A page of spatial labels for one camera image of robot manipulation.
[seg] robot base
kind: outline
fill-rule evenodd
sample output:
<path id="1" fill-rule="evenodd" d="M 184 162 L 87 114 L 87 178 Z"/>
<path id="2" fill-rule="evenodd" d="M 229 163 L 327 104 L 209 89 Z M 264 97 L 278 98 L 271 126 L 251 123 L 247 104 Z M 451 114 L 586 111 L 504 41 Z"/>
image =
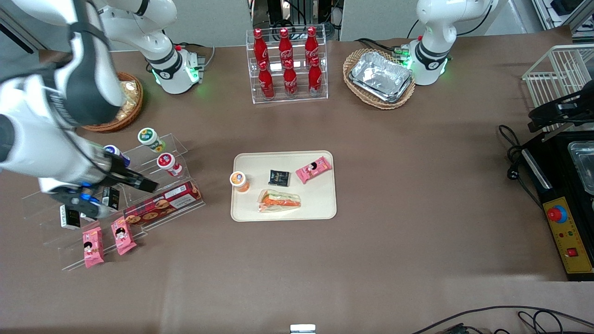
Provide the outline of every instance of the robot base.
<path id="1" fill-rule="evenodd" d="M 439 64 L 438 62 L 432 62 L 428 65 L 429 70 L 416 56 L 415 48 L 419 44 L 418 40 L 412 41 L 409 46 L 410 50 L 410 70 L 415 78 L 415 84 L 420 86 L 427 86 L 437 81 L 440 75 L 443 73 L 447 60 Z"/>
<path id="2" fill-rule="evenodd" d="M 157 83 L 169 94 L 185 93 L 200 81 L 198 55 L 185 49 L 179 51 L 179 53 L 182 57 L 182 66 L 173 74 L 172 78 L 160 78 L 153 71 Z"/>

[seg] foil container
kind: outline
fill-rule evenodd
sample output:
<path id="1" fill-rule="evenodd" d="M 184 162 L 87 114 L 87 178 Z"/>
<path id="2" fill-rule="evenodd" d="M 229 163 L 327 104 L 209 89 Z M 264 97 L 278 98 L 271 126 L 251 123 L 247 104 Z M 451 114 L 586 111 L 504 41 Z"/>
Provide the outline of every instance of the foil container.
<path id="1" fill-rule="evenodd" d="M 396 103 L 412 82 L 412 72 L 378 52 L 366 52 L 350 71 L 349 79 L 382 101 Z"/>

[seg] yellow panel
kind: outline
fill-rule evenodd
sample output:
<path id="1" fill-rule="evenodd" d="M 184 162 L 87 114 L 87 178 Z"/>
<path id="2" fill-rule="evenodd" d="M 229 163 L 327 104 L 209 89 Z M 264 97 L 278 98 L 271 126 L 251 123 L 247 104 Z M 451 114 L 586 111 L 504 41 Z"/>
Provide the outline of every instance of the yellow panel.
<path id="1" fill-rule="evenodd" d="M 573 220 L 565 197 L 560 197 L 556 200 L 544 203 L 542 206 L 545 208 L 545 212 L 550 208 L 559 205 L 567 211 L 567 221 L 564 223 L 557 223 L 553 220 L 548 219 L 549 225 L 561 259 L 563 260 L 563 266 L 567 273 L 592 273 L 592 264 L 587 256 L 586 249 L 582 243 L 582 238 L 577 232 L 576 224 Z M 577 250 L 577 256 L 570 257 L 568 255 L 568 249 L 575 248 Z"/>

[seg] wicker basket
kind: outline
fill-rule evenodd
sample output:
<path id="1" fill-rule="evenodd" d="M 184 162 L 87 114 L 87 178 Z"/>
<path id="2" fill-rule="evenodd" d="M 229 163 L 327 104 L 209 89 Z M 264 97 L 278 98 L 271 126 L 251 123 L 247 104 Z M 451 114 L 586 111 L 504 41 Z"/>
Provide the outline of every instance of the wicker basket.
<path id="1" fill-rule="evenodd" d="M 346 58 L 345 63 L 342 65 L 342 73 L 343 73 L 343 77 L 345 79 L 345 83 L 347 86 L 349 86 L 351 91 L 353 91 L 353 93 L 361 99 L 361 101 L 367 103 L 368 105 L 374 106 L 376 108 L 383 109 L 383 110 L 396 109 L 399 106 L 402 106 L 403 104 L 405 104 L 405 102 L 412 95 L 412 92 L 415 91 L 415 80 L 414 79 L 396 103 L 386 103 L 386 102 L 382 101 L 379 97 L 377 97 L 377 96 L 371 94 L 370 92 L 364 90 L 363 88 L 353 84 L 349 80 L 349 72 L 353 69 L 353 67 L 355 67 L 355 65 L 357 64 L 357 62 L 359 61 L 359 59 L 361 58 L 363 53 L 372 52 L 372 51 L 378 52 L 380 55 L 382 55 L 389 61 L 396 62 L 396 58 L 392 57 L 391 55 L 389 55 L 383 51 L 378 51 L 378 50 L 373 50 L 373 49 L 361 49 L 361 50 L 355 51 L 350 56 L 348 56 Z"/>
<path id="2" fill-rule="evenodd" d="M 118 72 L 118 79 L 119 79 L 119 81 L 134 81 L 136 83 L 136 87 L 138 87 L 138 96 L 137 96 L 137 100 L 135 101 L 136 106 L 132 109 L 132 111 L 124 119 L 116 119 L 109 123 L 99 124 L 99 125 L 86 125 L 83 127 L 84 129 L 87 129 L 87 130 L 93 131 L 93 132 L 101 132 L 101 133 L 114 132 L 114 131 L 118 131 L 118 130 L 121 130 L 121 129 L 127 127 L 128 125 L 130 125 L 130 123 L 132 123 L 136 119 L 136 117 L 138 117 L 138 114 L 140 114 L 140 110 L 143 107 L 143 96 L 144 96 L 143 85 L 140 84 L 140 81 L 138 80 L 137 77 L 135 77 L 131 74 L 128 74 L 128 73 L 124 73 L 124 72 Z"/>

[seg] pink snack package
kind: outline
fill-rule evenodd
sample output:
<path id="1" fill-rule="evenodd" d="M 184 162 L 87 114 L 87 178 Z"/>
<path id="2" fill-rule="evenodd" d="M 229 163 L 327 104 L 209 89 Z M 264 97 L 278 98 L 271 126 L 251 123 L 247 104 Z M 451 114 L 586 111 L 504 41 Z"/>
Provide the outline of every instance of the pink snack package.
<path id="1" fill-rule="evenodd" d="M 83 232 L 84 265 L 91 268 L 95 264 L 103 263 L 103 241 L 101 227 Z"/>
<path id="2" fill-rule="evenodd" d="M 326 160 L 326 158 L 324 157 L 321 157 L 318 160 L 310 163 L 309 165 L 297 169 L 295 171 L 295 174 L 297 174 L 297 177 L 301 180 L 301 182 L 303 182 L 303 184 L 305 184 L 307 180 L 313 179 L 319 174 L 322 174 L 323 172 L 329 171 L 331 169 L 332 166 L 330 166 L 328 160 Z"/>
<path id="3" fill-rule="evenodd" d="M 124 255 L 127 251 L 136 247 L 136 243 L 130 233 L 130 226 L 124 217 L 120 217 L 112 223 L 112 232 L 118 254 Z"/>

